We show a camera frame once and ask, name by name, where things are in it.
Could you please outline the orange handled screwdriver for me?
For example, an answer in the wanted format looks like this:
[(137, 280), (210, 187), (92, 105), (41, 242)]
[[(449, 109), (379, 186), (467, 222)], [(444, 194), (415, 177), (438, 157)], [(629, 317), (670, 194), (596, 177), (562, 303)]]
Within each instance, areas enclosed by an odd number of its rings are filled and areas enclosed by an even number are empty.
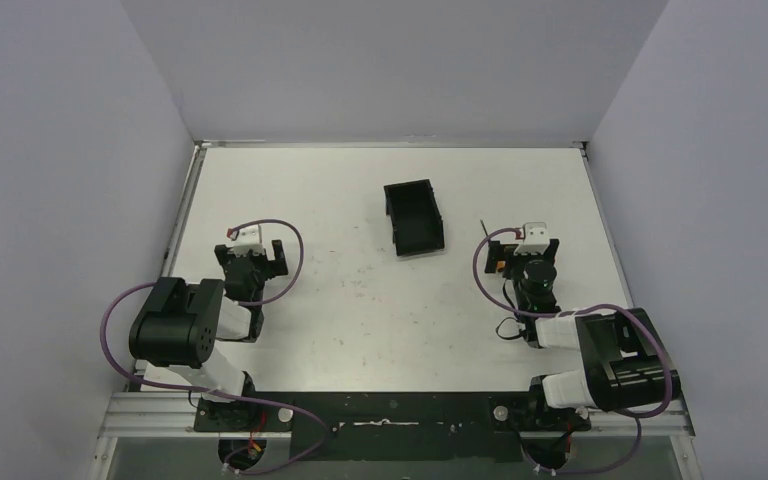
[(506, 262), (506, 245), (499, 240), (490, 239), (487, 242), (487, 255), (484, 266), (485, 274), (503, 271)]

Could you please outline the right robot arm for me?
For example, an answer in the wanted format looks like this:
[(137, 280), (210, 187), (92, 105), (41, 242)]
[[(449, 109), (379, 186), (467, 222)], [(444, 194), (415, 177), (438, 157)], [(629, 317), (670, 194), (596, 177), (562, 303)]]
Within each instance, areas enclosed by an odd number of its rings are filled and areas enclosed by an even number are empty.
[(473, 273), (503, 277), (502, 296), (486, 297), (518, 324), (518, 338), (536, 349), (581, 356), (579, 369), (538, 379), (541, 390), (523, 401), (525, 419), (545, 429), (564, 409), (598, 408), (651, 418), (681, 394), (681, 380), (651, 319), (642, 308), (597, 304), (564, 310), (554, 293), (557, 238), (503, 243), (491, 237), (477, 247), (487, 258)]

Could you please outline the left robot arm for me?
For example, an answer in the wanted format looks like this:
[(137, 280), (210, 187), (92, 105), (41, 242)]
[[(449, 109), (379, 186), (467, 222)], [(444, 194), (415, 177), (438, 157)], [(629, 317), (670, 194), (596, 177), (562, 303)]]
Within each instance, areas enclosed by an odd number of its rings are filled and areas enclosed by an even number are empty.
[(129, 351), (137, 360), (169, 368), (202, 397), (219, 402), (217, 417), (233, 431), (249, 428), (257, 404), (251, 376), (233, 366), (216, 343), (254, 343), (263, 324), (266, 282), (289, 274), (283, 244), (271, 242), (269, 258), (258, 241), (217, 245), (214, 254), (222, 279), (189, 284), (178, 277), (161, 277), (134, 320)]

